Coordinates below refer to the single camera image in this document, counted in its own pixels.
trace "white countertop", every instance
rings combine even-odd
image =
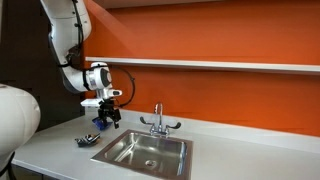
[[[127,129],[148,132],[150,127],[139,123],[130,112],[122,111],[121,114],[120,128],[111,126],[101,132],[99,144],[93,147],[78,148],[74,141],[89,133],[99,133],[91,122],[96,113],[87,113],[86,116],[36,133],[16,151],[13,163],[58,179],[156,179],[90,160]],[[319,153],[188,132],[187,128],[172,130],[170,136],[194,143],[191,179],[316,180],[320,177]]]

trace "faucet handle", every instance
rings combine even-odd
[[[147,123],[142,116],[140,117],[140,121],[146,125],[154,125],[154,123]]]
[[[166,125],[166,128],[171,128],[171,129],[179,129],[181,127],[181,123],[178,122],[176,126],[169,126],[169,125]]]

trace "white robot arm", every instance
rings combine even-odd
[[[91,31],[90,19],[83,0],[40,0],[51,22],[49,40],[63,83],[72,93],[95,90],[97,100],[89,105],[97,106],[99,118],[110,117],[118,127],[119,111],[113,109],[112,97],[120,96],[120,90],[112,89],[111,76],[105,63],[93,63],[87,70],[76,70],[71,60],[78,55],[82,42]],[[1,30],[2,0],[0,0]],[[36,131],[40,121],[40,109],[32,95],[14,87],[0,84],[0,173],[10,164],[13,152],[23,145]]]
[[[98,114],[103,124],[106,125],[106,118],[109,117],[118,128],[121,117],[119,110],[114,109],[112,98],[122,95],[122,91],[112,89],[107,64],[92,63],[90,69],[82,71],[72,67],[72,58],[80,54],[82,43],[91,32],[83,0],[41,0],[41,3],[51,22],[49,42],[60,67],[64,86],[72,93],[95,90],[97,98],[81,104],[100,107]]]

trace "wall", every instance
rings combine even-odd
[[[101,9],[85,56],[320,64],[320,2],[229,0]],[[137,92],[127,109],[320,136],[320,77],[126,67]],[[114,84],[130,95],[116,70]]]
[[[40,1],[5,0],[3,10],[0,83],[24,89],[37,99],[38,130],[84,114],[80,95],[71,94],[62,84],[49,48],[49,20]]]

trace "faucet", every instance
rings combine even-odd
[[[161,102],[158,102],[156,104],[156,106],[154,107],[154,114],[159,114],[158,132],[162,132],[162,109],[163,109],[163,105]]]
[[[166,136],[167,137],[167,136],[169,136],[169,128],[179,129],[181,127],[181,123],[178,122],[176,124],[176,126],[166,125],[166,129],[163,131],[163,129],[162,129],[162,110],[163,110],[163,105],[162,105],[161,102],[158,102],[154,107],[154,114],[159,115],[158,128],[155,127],[155,123],[147,123],[142,116],[140,117],[140,121],[143,124],[151,125],[151,128],[150,128],[150,134],[151,135],[160,135],[160,136]]]

